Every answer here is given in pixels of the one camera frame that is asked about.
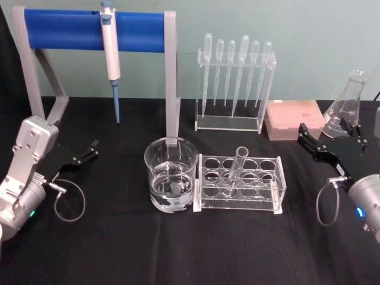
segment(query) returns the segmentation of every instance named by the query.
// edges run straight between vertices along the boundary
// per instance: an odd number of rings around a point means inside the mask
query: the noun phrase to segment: glass beaker
[[[186,210],[194,199],[198,151],[183,138],[161,138],[144,153],[150,198],[162,212]]]
[[[348,133],[340,126],[342,117],[350,125],[359,123],[360,95],[368,75],[361,70],[349,73],[349,81],[332,105],[324,113],[325,127],[322,130],[330,138],[348,137]]]

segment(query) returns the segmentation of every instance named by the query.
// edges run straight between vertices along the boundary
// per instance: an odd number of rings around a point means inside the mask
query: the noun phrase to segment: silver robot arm
[[[58,128],[37,116],[23,120],[11,166],[0,184],[2,240],[11,239],[45,198],[46,180],[35,170],[53,149],[57,136]]]

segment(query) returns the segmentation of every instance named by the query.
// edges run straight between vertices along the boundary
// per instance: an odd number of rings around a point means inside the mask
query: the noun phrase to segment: cable
[[[376,101],[378,99],[378,97],[380,96],[380,91],[379,93],[375,96],[375,98],[373,99],[374,101]]]
[[[58,203],[58,200],[59,200],[60,197],[61,197],[61,195],[58,195],[57,198],[56,198],[56,200],[55,200],[55,202],[54,202],[54,212],[55,212],[55,214],[56,214],[57,217],[60,218],[62,221],[66,221],[66,222],[68,222],[68,223],[72,223],[72,222],[74,222],[74,221],[79,220],[79,219],[84,215],[84,211],[86,210],[86,198],[85,198],[85,196],[84,196],[83,190],[82,190],[77,184],[75,184],[73,181],[70,181],[70,180],[66,180],[66,179],[56,179],[55,181],[66,182],[66,183],[69,183],[69,184],[75,186],[75,187],[79,190],[80,194],[81,194],[82,197],[83,197],[83,209],[82,209],[82,213],[81,213],[78,217],[76,217],[76,218],[67,219],[67,218],[63,218],[61,215],[58,214],[58,211],[57,211],[57,203]]]
[[[336,208],[335,208],[334,218],[332,218],[331,222],[329,222],[329,223],[324,223],[323,221],[321,221],[321,216],[319,215],[319,198],[320,198],[320,196],[321,196],[323,190],[324,190],[327,186],[329,186],[329,185],[330,185],[330,183],[328,183],[328,184],[326,184],[325,186],[323,186],[323,187],[321,188],[321,190],[319,190],[318,196],[316,197],[316,219],[318,220],[318,222],[319,222],[321,225],[323,225],[323,226],[325,226],[325,227],[330,227],[330,226],[332,226],[332,225],[337,221],[337,219],[338,219],[338,213],[339,213],[339,204],[340,204],[340,202],[339,202],[339,191],[338,191],[338,187],[334,187],[334,189],[335,189],[335,193],[337,194],[337,205],[336,205]]]

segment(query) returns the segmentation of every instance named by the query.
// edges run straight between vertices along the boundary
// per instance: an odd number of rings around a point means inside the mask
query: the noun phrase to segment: blue led light
[[[359,217],[360,218],[364,218],[364,212],[362,209],[360,209],[359,207],[356,208],[356,211],[357,213],[359,214]]]

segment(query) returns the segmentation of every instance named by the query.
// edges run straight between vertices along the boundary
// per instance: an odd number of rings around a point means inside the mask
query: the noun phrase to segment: erlenmeyer flask
[[[325,127],[322,130],[330,138],[348,137],[348,133],[340,126],[342,116],[350,125],[359,122],[360,94],[368,80],[368,75],[361,70],[349,73],[346,87],[334,103],[324,113]]]

